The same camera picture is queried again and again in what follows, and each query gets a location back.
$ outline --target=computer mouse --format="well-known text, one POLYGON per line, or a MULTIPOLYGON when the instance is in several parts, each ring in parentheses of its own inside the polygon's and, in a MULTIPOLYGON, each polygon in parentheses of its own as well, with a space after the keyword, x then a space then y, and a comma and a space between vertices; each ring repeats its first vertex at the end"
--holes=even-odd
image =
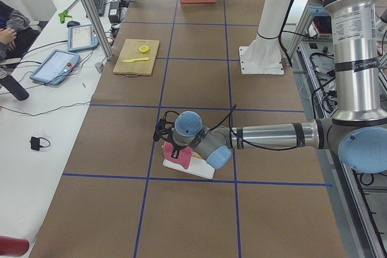
POLYGON ((67 22, 67 27, 76 27, 77 25, 80 25, 80 22, 77 22, 77 21, 67 22))

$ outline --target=blue joint cap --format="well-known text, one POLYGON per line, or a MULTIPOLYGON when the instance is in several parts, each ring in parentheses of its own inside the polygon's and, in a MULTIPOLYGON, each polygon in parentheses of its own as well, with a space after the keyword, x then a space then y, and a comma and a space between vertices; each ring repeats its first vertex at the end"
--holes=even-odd
POLYGON ((314 6, 308 4, 308 12, 312 16, 329 16, 322 6, 314 6))
POLYGON ((339 145, 339 158, 357 172, 387 170, 387 129, 365 127, 348 134, 339 145))
POLYGON ((175 121, 176 132, 184 137, 195 136, 202 127, 203 123, 200 116, 192 111, 181 113, 175 121))
POLYGON ((214 169, 220 169, 231 157, 231 151, 227 146, 221 146, 214 150, 207 158, 206 162, 214 169))

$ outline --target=metal frame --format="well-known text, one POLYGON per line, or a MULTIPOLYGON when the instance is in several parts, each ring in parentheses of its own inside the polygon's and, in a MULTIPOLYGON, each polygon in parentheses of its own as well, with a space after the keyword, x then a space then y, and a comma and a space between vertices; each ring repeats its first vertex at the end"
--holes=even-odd
POLYGON ((98 40, 101 44, 102 50, 105 53, 106 59, 111 60, 113 52, 111 50, 108 39, 106 38, 105 31, 102 27, 101 20, 99 19, 96 7, 94 6, 93 0, 81 0, 82 5, 86 10, 86 13, 94 27, 97 34, 98 40))

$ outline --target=yellow lid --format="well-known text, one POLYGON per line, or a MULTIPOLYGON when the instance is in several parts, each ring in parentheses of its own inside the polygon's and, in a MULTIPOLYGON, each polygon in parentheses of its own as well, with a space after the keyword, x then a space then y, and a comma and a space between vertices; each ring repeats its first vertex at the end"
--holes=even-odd
POLYGON ((149 51, 149 47, 147 45, 142 45, 138 48, 138 50, 141 52, 141 53, 147 53, 149 51))

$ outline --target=table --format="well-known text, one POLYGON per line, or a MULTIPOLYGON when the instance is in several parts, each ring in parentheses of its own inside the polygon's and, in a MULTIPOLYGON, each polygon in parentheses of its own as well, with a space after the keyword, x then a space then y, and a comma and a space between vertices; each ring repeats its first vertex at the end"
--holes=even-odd
MULTIPOLYGON (((67 40, 66 24, 60 24, 57 14, 73 1, 66 0, 63 3, 31 49, 67 40)), ((106 31, 111 26, 107 17, 108 6, 105 16, 100 18, 106 31)), ((81 24, 90 23, 81 2, 78 2, 69 14, 73 18, 66 18, 66 23, 69 20, 76 20, 81 24)), ((51 45, 28 53, 23 61, 41 62, 54 49, 67 50, 67 43, 51 45)), ((81 60, 90 52, 90 50, 79 52, 81 60)), ((60 106, 89 102, 100 78, 94 64, 103 59, 103 51, 98 47, 82 65, 79 73, 67 77, 61 85, 31 88, 28 90, 30 97, 22 102, 10 94, 0 95, 0 105, 16 111, 37 114, 60 106)), ((35 68, 35 63, 22 63, 13 71, 12 76, 16 80, 21 80, 20 84, 25 88, 35 86, 36 84, 28 78, 30 74, 28 72, 34 71, 35 68)), ((0 90, 0 94, 5 92, 6 89, 0 90)), ((88 104, 77 105, 37 117, 0 110, 1 235, 35 240, 87 109, 88 104), (47 138, 51 142, 50 148, 42 149, 40 152, 32 151, 29 140, 34 134, 47 138)))
POLYGON ((315 150, 237 151, 205 180, 152 142, 168 109, 209 127, 234 103, 235 125, 305 121, 290 68, 240 72, 263 4, 133 0, 30 257, 346 257, 315 150), (126 38, 160 40, 151 77, 112 73, 126 38))

